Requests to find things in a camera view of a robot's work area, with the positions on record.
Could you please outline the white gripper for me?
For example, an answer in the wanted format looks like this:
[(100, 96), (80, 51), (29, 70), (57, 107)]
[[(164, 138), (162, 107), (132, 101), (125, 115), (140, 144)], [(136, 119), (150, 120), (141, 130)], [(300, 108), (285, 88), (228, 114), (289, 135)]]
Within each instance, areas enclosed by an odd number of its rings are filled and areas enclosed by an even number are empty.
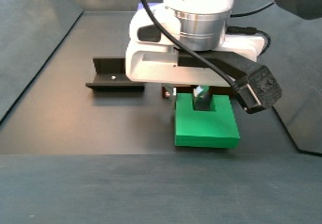
[(157, 27), (166, 30), (192, 51), (232, 52), (255, 60), (264, 48), (264, 38), (225, 33), (227, 12), (189, 13), (164, 4), (141, 8), (129, 23), (129, 43), (125, 50), (125, 74), (133, 81), (162, 83), (161, 97), (174, 108), (172, 85), (204, 85), (193, 88), (193, 107), (208, 110), (208, 86), (224, 87), (223, 77), (196, 59), (184, 55)]

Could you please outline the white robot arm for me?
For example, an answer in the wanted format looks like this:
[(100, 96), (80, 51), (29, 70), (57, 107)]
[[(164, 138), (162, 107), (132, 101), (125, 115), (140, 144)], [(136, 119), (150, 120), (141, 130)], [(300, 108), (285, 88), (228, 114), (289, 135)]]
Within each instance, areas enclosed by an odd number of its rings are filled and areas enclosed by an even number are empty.
[[(322, 0), (268, 0), (301, 19), (322, 18)], [(233, 0), (162, 0), (129, 23), (125, 75), (133, 81), (231, 87), (248, 113), (269, 108), (281, 89), (256, 63), (268, 42), (227, 26)]]

